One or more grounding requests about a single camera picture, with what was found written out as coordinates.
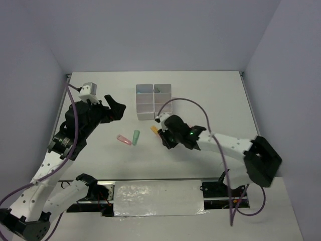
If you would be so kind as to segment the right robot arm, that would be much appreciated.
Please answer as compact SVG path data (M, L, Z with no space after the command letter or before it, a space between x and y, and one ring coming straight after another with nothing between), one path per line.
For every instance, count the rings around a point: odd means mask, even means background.
M282 158L262 136L250 140L213 134L205 127L191 127L179 116L167 113L155 120L161 125L158 134L167 149L181 144L189 150L211 151L241 163L235 169L229 167L228 174L218 184L223 196L230 196L236 188L251 183L270 187L282 163Z

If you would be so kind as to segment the green highlighter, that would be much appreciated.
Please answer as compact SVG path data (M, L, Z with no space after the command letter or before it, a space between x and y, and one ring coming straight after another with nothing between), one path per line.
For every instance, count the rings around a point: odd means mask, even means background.
M139 139L139 135L140 135L140 131L139 130L135 130L133 133L133 138L132 138L132 145L136 146L138 143L138 139Z

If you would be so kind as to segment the orange pink highlighter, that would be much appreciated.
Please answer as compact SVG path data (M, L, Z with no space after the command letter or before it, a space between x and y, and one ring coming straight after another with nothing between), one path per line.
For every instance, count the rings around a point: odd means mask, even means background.
M156 126L151 126L150 129L156 136L159 137L158 128Z

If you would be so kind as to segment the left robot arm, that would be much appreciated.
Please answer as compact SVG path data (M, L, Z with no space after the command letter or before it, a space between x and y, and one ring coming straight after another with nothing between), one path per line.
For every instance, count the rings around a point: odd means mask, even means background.
M81 200L105 199L109 190L85 173L78 175L69 186L52 196L63 173L74 163L86 146L87 138L99 124L121 120L126 109L110 95L99 100L86 98L72 103L65 120L53 136L45 158L30 184L9 207L1 209L1 224L24 240L42 240L52 221L73 203Z

